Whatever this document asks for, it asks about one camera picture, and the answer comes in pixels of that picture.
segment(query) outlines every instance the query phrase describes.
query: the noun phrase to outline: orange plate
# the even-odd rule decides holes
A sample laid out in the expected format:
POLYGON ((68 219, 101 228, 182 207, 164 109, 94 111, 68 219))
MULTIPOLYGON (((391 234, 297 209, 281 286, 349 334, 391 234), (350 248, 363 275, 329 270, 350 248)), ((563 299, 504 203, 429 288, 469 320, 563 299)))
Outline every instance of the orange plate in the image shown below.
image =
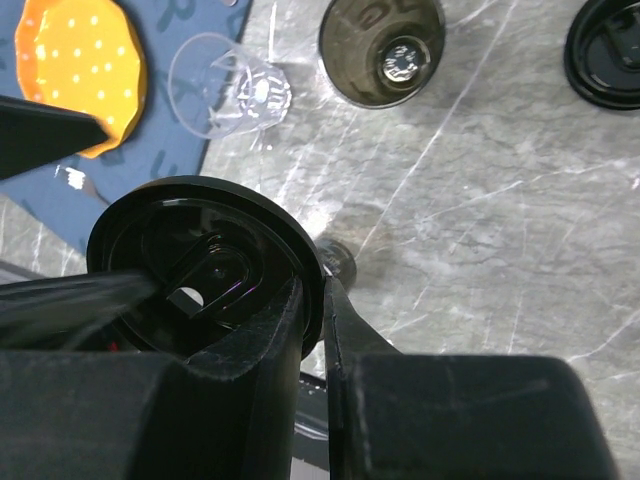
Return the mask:
POLYGON ((147 73, 140 42, 111 0, 26 0, 15 34, 27 100, 88 113, 109 134, 80 155, 95 158, 133 131, 147 73))

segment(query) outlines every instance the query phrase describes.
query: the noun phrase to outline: countertop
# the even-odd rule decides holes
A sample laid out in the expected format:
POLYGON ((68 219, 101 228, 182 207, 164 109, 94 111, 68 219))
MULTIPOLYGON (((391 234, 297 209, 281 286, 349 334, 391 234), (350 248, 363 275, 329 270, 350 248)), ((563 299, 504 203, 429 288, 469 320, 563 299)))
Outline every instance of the countertop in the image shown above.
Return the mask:
MULTIPOLYGON (((259 138, 212 143, 203 175, 260 191, 357 256, 351 299, 404 352, 566 359, 626 478, 640 472, 640 126, 568 85, 584 0, 444 0, 426 88, 387 110, 340 100, 317 36, 328 0, 255 0, 248 50, 294 92, 259 138)), ((2 259, 44 275, 78 253, 3 199, 2 259)), ((304 368, 322 370, 321 350, 304 368)))

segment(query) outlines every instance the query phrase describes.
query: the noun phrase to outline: plastic cup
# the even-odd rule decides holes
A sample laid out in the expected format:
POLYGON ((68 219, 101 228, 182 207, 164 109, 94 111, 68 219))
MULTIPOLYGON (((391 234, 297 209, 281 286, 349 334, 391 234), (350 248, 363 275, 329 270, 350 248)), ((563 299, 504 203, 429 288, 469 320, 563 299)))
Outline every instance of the plastic cup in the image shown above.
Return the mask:
POLYGON ((180 123, 206 139, 269 128, 291 104, 281 69, 217 33, 191 37, 178 49, 168 88, 180 123))

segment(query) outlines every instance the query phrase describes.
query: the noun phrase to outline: blue placemat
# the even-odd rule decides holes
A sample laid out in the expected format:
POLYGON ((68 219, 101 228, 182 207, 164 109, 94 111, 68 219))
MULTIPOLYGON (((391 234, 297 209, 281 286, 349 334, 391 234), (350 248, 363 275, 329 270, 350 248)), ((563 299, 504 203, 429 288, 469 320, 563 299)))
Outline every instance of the blue placemat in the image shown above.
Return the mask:
MULTIPOLYGON (((136 26, 146 56, 145 110, 131 137, 117 149, 93 160, 74 155, 59 163, 89 175, 109 201, 157 178, 197 174, 206 142, 186 131, 171 111, 166 91, 171 59, 180 45, 201 32, 237 39, 251 1, 238 0, 233 7, 220 0, 118 1, 136 26)), ((22 1, 0 2, 0 94, 18 98, 22 92, 16 80, 13 36, 23 6, 22 1)), ((0 191, 84 253, 105 207, 54 178, 55 169, 56 165, 48 165, 14 177, 0 184, 0 191)))

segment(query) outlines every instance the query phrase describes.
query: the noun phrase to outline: cup lid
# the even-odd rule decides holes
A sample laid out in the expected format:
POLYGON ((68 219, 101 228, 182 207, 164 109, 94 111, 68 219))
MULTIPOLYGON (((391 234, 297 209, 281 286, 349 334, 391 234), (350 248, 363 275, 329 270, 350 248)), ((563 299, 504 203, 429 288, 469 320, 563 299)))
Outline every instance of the cup lid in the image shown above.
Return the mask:
POLYGON ((640 5, 589 0, 567 36, 564 66, 585 100, 614 110, 640 108, 640 5))
POLYGON ((114 322, 134 347, 189 358, 250 321, 291 278, 303 290, 303 358, 322 330, 324 270, 302 227, 278 205, 209 177, 139 187, 98 219, 89 272, 138 270, 159 291, 114 322))

